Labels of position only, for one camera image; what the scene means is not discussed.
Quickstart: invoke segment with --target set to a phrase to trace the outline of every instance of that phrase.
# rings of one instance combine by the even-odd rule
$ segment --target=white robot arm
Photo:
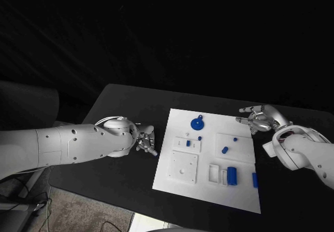
[[[275,130],[272,141],[263,144],[269,157],[278,156],[291,170],[309,168],[324,184],[334,189],[334,144],[314,130],[292,125],[271,105],[248,107],[240,112],[252,112],[249,118],[236,118],[248,124],[255,135],[258,131]]]
[[[144,149],[157,156],[154,127],[138,127],[118,116],[102,119],[95,125],[0,131],[0,180],[39,167],[81,163],[105,156],[121,157],[135,142],[137,150]]]

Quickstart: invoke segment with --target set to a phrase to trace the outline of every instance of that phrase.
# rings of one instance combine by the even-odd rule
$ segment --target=small blue piece
[[[259,184],[258,184],[258,175],[256,175],[256,173],[252,173],[252,185],[253,185],[255,188],[259,187]]]
[[[225,149],[222,150],[222,153],[226,154],[227,150],[229,150],[229,148],[225,147]]]
[[[237,181],[236,181],[236,168],[235,167],[229,167],[227,168],[227,184],[229,185],[237,185]]]
[[[204,122],[203,122],[203,116],[202,115],[199,115],[199,117],[196,118],[196,119],[193,119],[191,120],[191,123],[190,123],[190,125],[191,125],[191,128],[194,129],[194,130],[202,130],[203,129],[203,127],[204,127]]]

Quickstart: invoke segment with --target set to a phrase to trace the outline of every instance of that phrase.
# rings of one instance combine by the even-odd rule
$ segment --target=blue object
[[[236,181],[236,168],[235,167],[229,167],[227,168],[227,184],[229,185],[237,185],[237,181]]]
[[[204,122],[203,122],[203,116],[202,115],[199,115],[199,117],[196,118],[196,119],[193,119],[191,120],[191,123],[190,123],[190,125],[191,125],[191,128],[194,129],[194,130],[202,130],[203,129],[203,127],[204,127]]]
[[[258,175],[256,175],[256,173],[252,173],[252,185],[253,185],[255,188],[259,187],[259,184],[258,184]]]
[[[227,150],[229,150],[229,148],[225,147],[225,149],[222,150],[222,153],[226,154]]]

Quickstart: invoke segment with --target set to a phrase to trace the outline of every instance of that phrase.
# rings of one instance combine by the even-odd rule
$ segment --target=black table
[[[154,125],[157,150],[161,149],[170,108],[248,117],[239,108],[261,103],[213,98],[140,87],[108,85],[83,124],[108,116]],[[334,116],[321,111],[275,106],[297,124],[317,129],[334,141]],[[312,170],[288,170],[269,158],[262,144],[273,132],[253,136],[259,201],[262,214],[153,190],[158,158],[132,148],[121,158],[55,166],[49,184],[101,202],[187,228],[207,231],[320,230],[331,224],[334,190]]]

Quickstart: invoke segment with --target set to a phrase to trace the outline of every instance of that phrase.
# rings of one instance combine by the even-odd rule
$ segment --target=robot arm
[[[239,111],[252,112],[249,118],[237,117],[236,121],[249,125],[253,135],[258,131],[275,130],[272,141],[263,144],[269,157],[278,156],[291,170],[312,169],[324,184],[334,189],[334,144],[328,139],[314,129],[292,125],[269,105]]]
[[[145,128],[151,129],[150,134],[141,132],[127,118],[109,117],[96,125],[0,131],[0,180],[39,167],[127,155],[137,141],[154,138],[154,127]],[[144,149],[157,155],[153,146]]]

